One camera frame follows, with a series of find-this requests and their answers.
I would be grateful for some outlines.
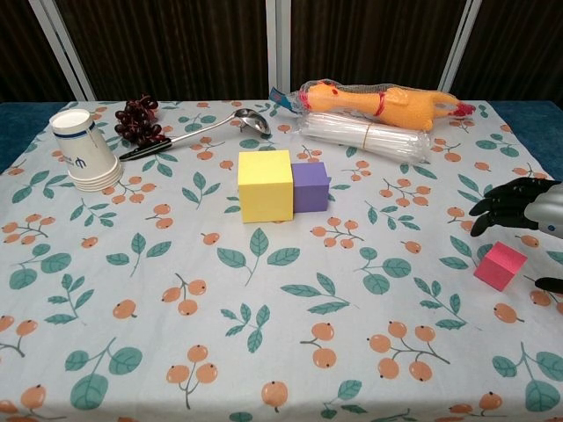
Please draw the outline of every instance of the metal ladle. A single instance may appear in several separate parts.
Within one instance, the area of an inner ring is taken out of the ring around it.
[[[241,128],[244,126],[249,126],[252,129],[264,135],[270,135],[270,126],[268,126],[266,119],[264,119],[261,114],[255,112],[252,108],[239,108],[238,110],[233,112],[229,117],[227,117],[225,120],[221,120],[215,125],[204,127],[200,130],[196,130],[195,132],[190,132],[189,134],[186,135],[178,136],[177,138],[174,139],[167,139],[164,142],[160,142],[146,148],[140,148],[140,147],[135,148],[132,151],[128,152],[127,154],[120,156],[120,160],[131,161],[131,160],[136,160],[138,158],[142,158],[144,156],[151,156],[164,149],[169,149],[174,143],[178,141],[183,141],[186,138],[199,135],[202,132],[214,129],[233,119],[241,119],[243,121],[244,125],[241,126]]]

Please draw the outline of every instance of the bundle of straws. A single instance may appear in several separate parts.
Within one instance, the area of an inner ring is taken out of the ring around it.
[[[302,135],[364,149],[401,163],[427,162],[430,139],[423,131],[370,123],[339,114],[307,113],[299,120]]]

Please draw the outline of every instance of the white paper cup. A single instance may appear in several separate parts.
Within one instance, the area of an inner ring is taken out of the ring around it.
[[[113,186],[123,169],[106,144],[90,112],[71,109],[49,119],[69,176],[77,189],[93,192]]]

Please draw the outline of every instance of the yellow cube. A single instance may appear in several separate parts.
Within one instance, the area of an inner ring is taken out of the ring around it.
[[[243,222],[293,220],[289,151],[238,153],[238,196]]]

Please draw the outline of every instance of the dark grapes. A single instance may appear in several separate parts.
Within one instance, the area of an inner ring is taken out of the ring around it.
[[[119,121],[115,132],[142,148],[165,141],[167,138],[161,135],[162,127],[152,124],[156,120],[154,110],[157,108],[158,102],[149,94],[128,100],[125,108],[115,113]]]

